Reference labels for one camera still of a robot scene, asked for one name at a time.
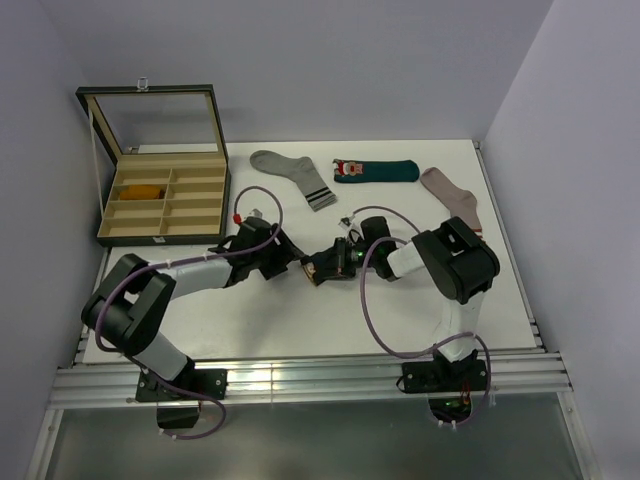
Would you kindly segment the navy santa sock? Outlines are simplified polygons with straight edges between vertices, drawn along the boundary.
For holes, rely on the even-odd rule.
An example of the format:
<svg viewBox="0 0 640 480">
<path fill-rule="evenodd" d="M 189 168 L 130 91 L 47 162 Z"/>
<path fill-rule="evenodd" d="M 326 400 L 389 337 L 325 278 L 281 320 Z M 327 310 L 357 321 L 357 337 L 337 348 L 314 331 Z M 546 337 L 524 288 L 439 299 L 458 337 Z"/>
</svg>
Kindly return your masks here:
<svg viewBox="0 0 640 480">
<path fill-rule="evenodd" d="M 318 252 L 311 256 L 305 256 L 300 260 L 301 266 L 314 286 L 320 286 L 327 280 L 331 273 L 329 256 Z"/>
</svg>

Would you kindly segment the mustard yellow sock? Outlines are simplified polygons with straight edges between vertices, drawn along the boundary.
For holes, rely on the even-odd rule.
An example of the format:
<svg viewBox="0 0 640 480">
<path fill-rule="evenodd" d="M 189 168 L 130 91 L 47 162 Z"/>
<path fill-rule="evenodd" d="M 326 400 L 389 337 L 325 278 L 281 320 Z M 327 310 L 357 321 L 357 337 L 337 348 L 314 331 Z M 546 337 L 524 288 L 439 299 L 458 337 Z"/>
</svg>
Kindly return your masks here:
<svg viewBox="0 0 640 480">
<path fill-rule="evenodd" d="M 160 200 L 164 195 L 164 190 L 159 186 L 129 185 L 120 191 L 118 199 L 120 201 Z"/>
</svg>

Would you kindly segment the dark green reindeer sock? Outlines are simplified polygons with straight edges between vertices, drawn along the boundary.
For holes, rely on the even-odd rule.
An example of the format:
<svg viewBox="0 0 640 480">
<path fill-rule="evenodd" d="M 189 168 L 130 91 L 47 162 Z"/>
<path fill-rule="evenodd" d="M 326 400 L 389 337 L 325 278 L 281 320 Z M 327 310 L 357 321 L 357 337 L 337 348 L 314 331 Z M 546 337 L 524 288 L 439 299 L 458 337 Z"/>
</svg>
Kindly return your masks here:
<svg viewBox="0 0 640 480">
<path fill-rule="evenodd" d="M 361 161 L 333 160 L 334 181 L 342 184 L 412 183 L 420 177 L 413 160 Z"/>
</svg>

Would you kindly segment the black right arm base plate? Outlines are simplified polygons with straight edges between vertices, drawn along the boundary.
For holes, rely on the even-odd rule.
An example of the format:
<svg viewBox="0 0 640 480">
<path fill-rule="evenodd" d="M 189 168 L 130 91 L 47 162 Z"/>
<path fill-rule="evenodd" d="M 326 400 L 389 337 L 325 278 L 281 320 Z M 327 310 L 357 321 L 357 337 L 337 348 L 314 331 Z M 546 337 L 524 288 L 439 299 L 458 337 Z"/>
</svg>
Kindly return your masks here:
<svg viewBox="0 0 640 480">
<path fill-rule="evenodd" d="M 484 391 L 490 377 L 480 359 L 449 362 L 444 358 L 405 362 L 401 383 L 408 394 L 463 393 Z"/>
</svg>

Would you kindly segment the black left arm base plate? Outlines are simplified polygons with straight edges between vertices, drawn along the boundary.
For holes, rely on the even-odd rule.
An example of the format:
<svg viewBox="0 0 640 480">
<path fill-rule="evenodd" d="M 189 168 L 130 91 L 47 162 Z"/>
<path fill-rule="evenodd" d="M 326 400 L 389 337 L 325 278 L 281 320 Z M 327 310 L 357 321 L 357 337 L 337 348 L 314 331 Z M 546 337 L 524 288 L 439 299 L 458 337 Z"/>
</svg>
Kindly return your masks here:
<svg viewBox="0 0 640 480">
<path fill-rule="evenodd" d="M 188 380 L 185 386 L 180 386 L 180 389 L 189 390 L 199 395 L 206 395 L 216 400 L 223 400 L 225 398 L 226 386 L 226 369 L 196 369 L 193 379 Z M 193 400 L 193 397 L 174 392 L 162 386 L 157 379 L 148 373 L 140 373 L 135 393 L 136 402 L 151 403 L 180 400 Z"/>
</svg>

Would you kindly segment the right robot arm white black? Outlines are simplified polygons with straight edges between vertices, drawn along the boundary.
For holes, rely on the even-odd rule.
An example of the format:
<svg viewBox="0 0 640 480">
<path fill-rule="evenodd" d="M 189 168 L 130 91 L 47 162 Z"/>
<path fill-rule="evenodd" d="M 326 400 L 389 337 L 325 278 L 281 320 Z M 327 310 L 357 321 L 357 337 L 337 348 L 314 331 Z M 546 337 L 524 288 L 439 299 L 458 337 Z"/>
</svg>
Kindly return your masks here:
<svg viewBox="0 0 640 480">
<path fill-rule="evenodd" d="M 496 254 L 462 219 L 452 217 L 435 230 L 425 230 L 409 241 L 393 239 L 382 216 L 363 220 L 348 236 L 339 237 L 301 264 L 310 281 L 353 279 L 373 269 L 393 282 L 426 270 L 445 298 L 434 351 L 443 359 L 433 365 L 435 383 L 452 390 L 468 374 L 464 362 L 477 354 L 479 314 L 486 292 L 500 273 Z"/>
</svg>

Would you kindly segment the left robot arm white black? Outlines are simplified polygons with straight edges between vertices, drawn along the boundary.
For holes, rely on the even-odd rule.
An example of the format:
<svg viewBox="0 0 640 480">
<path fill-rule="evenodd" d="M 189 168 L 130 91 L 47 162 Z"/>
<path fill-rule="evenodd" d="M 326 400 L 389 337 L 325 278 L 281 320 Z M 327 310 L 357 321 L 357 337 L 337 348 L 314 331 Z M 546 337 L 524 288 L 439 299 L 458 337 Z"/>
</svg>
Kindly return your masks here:
<svg viewBox="0 0 640 480">
<path fill-rule="evenodd" d="M 195 363 L 160 333 L 170 302 L 233 287 L 254 270 L 269 280 L 303 256 L 278 225 L 249 217 L 200 257 L 153 266 L 135 254 L 122 256 L 86 302 L 81 320 L 97 341 L 156 374 L 170 398 L 183 399 L 194 389 Z"/>
</svg>

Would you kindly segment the aluminium rail frame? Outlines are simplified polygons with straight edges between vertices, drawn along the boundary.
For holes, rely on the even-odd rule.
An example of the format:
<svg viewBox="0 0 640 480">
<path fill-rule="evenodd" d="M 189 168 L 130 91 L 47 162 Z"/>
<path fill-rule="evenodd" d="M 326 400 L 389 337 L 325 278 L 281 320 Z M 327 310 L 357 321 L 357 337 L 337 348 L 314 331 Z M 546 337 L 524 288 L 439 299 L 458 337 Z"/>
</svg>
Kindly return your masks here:
<svg viewBox="0 0 640 480">
<path fill-rule="evenodd" d="M 336 158 L 435 166 L 478 201 L 501 271 L 481 307 L 479 351 L 492 370 L 475 415 L 439 425 L 429 396 L 396 387 L 402 351 L 436 339 L 444 299 L 419 271 L 313 287 L 297 269 L 179 300 L 162 332 L 199 369 L 226 369 L 206 438 L 159 432 L 156 405 L 134 399 L 139 371 L 84 333 L 58 371 L 31 479 L 597 479 L 559 353 L 540 338 L 477 144 L 471 140 L 273 142 L 324 174 Z"/>
</svg>

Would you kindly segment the black compartment box beige lining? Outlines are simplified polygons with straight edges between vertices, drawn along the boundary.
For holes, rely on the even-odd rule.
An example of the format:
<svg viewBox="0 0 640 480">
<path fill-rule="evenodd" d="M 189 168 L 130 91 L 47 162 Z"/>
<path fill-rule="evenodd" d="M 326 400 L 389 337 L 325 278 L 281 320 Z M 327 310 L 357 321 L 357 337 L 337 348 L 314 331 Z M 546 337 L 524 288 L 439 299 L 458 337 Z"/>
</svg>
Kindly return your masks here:
<svg viewBox="0 0 640 480">
<path fill-rule="evenodd" d="M 214 244 L 226 233 L 229 154 L 210 84 L 84 86 L 75 92 L 92 150 L 114 166 L 99 195 L 104 247 Z M 129 185 L 161 187 L 164 198 L 120 201 Z"/>
</svg>

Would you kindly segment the taupe sock red cuff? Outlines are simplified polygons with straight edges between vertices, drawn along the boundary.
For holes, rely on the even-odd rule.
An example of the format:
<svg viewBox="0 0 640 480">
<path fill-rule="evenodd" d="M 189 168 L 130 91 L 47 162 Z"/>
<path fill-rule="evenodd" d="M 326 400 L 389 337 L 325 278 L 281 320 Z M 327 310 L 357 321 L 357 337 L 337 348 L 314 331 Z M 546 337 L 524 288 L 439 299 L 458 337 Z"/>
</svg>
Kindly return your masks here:
<svg viewBox="0 0 640 480">
<path fill-rule="evenodd" d="M 475 195 L 455 185 L 441 170 L 427 168 L 420 176 L 421 184 L 449 211 L 451 217 L 460 218 L 478 237 L 483 228 L 477 215 Z"/>
</svg>

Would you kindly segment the grey striped sock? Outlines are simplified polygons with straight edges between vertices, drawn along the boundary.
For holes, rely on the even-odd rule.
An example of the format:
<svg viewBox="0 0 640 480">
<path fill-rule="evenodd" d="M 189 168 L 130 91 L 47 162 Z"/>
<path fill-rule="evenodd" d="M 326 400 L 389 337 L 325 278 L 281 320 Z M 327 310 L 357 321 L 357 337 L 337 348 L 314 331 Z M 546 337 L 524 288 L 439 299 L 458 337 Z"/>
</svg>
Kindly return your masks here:
<svg viewBox="0 0 640 480">
<path fill-rule="evenodd" d="M 337 202 L 337 196 L 322 179 L 309 157 L 291 158 L 269 150 L 258 150 L 250 155 L 249 161 L 259 172 L 293 182 L 314 212 Z"/>
</svg>

